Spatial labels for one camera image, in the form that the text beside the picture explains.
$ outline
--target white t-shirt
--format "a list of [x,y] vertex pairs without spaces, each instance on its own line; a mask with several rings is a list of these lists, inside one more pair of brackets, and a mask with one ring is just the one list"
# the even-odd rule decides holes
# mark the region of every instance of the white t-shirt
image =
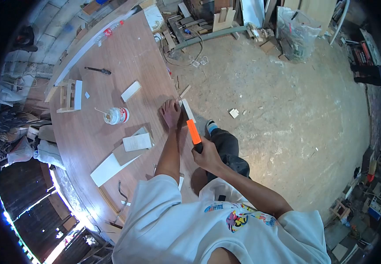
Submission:
[[[209,193],[210,187],[224,183],[217,178],[203,190]],[[183,204],[177,182],[167,175],[140,181],[113,263],[207,263],[218,247],[242,264],[331,263],[318,211],[290,211],[275,219],[248,203],[199,197]]]

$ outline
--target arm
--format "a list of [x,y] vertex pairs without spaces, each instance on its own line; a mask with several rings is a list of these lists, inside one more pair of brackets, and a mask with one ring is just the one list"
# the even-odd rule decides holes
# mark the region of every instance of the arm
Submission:
[[181,125],[178,125],[181,108],[175,100],[167,100],[161,107],[161,114],[169,127],[169,135],[164,145],[155,175],[165,174],[176,180],[180,178],[179,134]]
[[243,177],[226,166],[220,159],[214,143],[201,137],[202,154],[192,150],[193,158],[201,168],[230,183],[259,211],[279,218],[282,214],[292,211],[292,207],[275,191]]

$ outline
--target concrete floor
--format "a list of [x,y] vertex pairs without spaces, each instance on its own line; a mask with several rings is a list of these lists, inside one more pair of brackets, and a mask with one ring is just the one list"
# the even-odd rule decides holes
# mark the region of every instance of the concrete floor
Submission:
[[[200,133],[214,119],[239,140],[254,181],[280,193],[295,210],[318,210],[326,222],[369,145],[365,89],[353,81],[337,44],[317,39],[309,61],[297,65],[275,63],[278,58],[258,46],[244,35],[205,41],[201,56],[209,63],[169,64],[172,78],[180,76],[179,93],[192,86],[185,98]],[[188,47],[180,62],[187,64],[200,49]],[[228,113],[232,108],[240,112],[236,119]]]

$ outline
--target colorful graphic print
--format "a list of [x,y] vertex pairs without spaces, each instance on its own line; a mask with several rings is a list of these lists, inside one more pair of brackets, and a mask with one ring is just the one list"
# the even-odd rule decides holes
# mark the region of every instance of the colorful graphic print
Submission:
[[227,227],[229,230],[234,233],[239,228],[241,228],[243,225],[247,223],[248,216],[238,216],[236,215],[236,210],[231,212],[229,216],[225,219],[225,222],[227,223]]
[[256,211],[243,203],[217,202],[205,208],[204,212],[208,213],[220,209],[234,209],[225,219],[227,227],[232,233],[245,225],[249,220],[249,216],[262,220],[268,226],[276,226],[278,224],[277,219],[273,216]]
[[205,208],[204,213],[219,210],[223,208],[223,204],[212,204],[209,207]]

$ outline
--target wooden stool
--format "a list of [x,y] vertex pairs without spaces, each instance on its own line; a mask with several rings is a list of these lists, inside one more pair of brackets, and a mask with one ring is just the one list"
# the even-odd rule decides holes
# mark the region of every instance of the wooden stool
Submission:
[[[347,208],[346,206],[344,206],[340,200],[336,200],[336,206],[331,210],[335,215],[337,215],[340,219],[343,219],[345,218],[346,216],[349,215],[350,213],[350,208]],[[340,209],[343,209],[343,213],[342,214],[339,214],[339,210]]]
[[82,100],[82,81],[69,79],[60,82],[58,87],[60,87],[61,108],[57,110],[57,113],[80,110]]

